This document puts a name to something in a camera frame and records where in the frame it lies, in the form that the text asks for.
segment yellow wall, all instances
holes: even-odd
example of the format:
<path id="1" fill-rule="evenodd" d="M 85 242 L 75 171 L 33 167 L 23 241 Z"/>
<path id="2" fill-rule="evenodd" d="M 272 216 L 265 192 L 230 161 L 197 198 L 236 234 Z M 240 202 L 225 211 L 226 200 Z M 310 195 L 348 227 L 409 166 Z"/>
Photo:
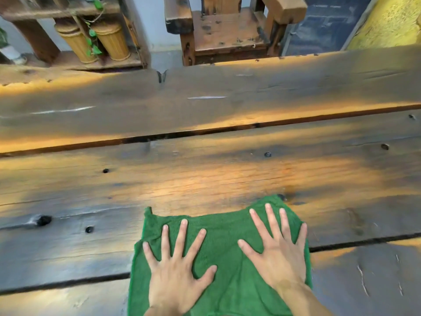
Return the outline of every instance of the yellow wall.
<path id="1" fill-rule="evenodd" d="M 416 43 L 420 31 L 417 23 L 420 13 L 421 0 L 378 0 L 347 49 Z"/>

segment green garment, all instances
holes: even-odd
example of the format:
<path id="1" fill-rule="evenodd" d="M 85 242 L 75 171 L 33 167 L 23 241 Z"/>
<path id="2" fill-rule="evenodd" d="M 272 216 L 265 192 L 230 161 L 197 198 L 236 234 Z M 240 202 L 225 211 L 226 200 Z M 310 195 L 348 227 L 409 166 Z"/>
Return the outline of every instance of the green garment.
<path id="1" fill-rule="evenodd" d="M 128 316 L 142 316 L 149 308 L 148 293 L 151 271 L 142 249 L 144 241 L 161 260 L 161 231 L 169 226 L 171 255 L 174 250 L 180 222 L 188 219 L 184 254 L 193 243 L 199 230 L 206 228 L 207 234 L 193 264 L 193 275 L 200 278 L 211 265 L 217 265 L 213 283 L 203 292 L 197 303 L 186 315 L 189 316 L 245 316 L 245 315 L 292 315 L 279 295 L 261 278 L 251 261 L 238 247 L 237 240 L 246 240 L 257 252 L 263 251 L 260 235 L 248 210 L 254 208 L 266 228 L 270 231 L 264 205 L 270 203 L 280 224 L 279 208 L 285 208 L 295 243 L 302 221 L 282 200 L 266 196 L 251 206 L 237 212 L 211 214 L 199 217 L 153 215 L 150 208 L 145 211 L 142 239 L 135 244 L 131 271 Z M 310 253 L 308 243 L 304 250 L 307 266 L 306 284 L 312 287 Z"/>

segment wooden table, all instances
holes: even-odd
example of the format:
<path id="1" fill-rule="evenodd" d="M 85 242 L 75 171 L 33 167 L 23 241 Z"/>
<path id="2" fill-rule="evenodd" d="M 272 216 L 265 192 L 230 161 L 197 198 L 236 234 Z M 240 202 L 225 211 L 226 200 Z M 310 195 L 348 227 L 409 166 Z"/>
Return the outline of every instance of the wooden table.
<path id="1" fill-rule="evenodd" d="M 417 314 L 420 79 L 417 46 L 0 69 L 0 314 L 124 315 L 145 207 L 196 216 L 271 194 L 308 223 L 336 315 Z"/>

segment chair seat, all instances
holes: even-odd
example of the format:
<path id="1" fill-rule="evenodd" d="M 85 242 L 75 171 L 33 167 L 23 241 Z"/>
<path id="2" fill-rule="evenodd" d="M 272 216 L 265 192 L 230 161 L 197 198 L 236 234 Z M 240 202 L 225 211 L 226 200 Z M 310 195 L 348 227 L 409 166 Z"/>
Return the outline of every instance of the chair seat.
<path id="1" fill-rule="evenodd" d="M 262 39 L 265 38 L 263 26 L 250 8 L 242 8 L 240 13 L 218 15 L 193 11 L 192 16 L 197 56 L 266 48 L 268 40 Z"/>

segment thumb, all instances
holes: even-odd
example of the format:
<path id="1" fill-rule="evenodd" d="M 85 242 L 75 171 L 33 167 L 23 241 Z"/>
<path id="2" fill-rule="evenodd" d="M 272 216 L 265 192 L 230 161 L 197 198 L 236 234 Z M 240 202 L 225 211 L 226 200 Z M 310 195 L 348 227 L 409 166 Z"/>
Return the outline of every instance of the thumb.
<path id="1" fill-rule="evenodd" d="M 259 254 L 255 252 L 244 239 L 239 239 L 238 245 L 243 251 L 243 253 L 247 256 L 247 258 L 251 260 L 253 265 L 256 265 L 257 259 L 259 258 Z"/>
<path id="2" fill-rule="evenodd" d="M 217 269 L 218 267 L 216 265 L 210 266 L 203 276 L 197 280 L 197 285 L 202 291 L 204 291 L 213 282 Z"/>

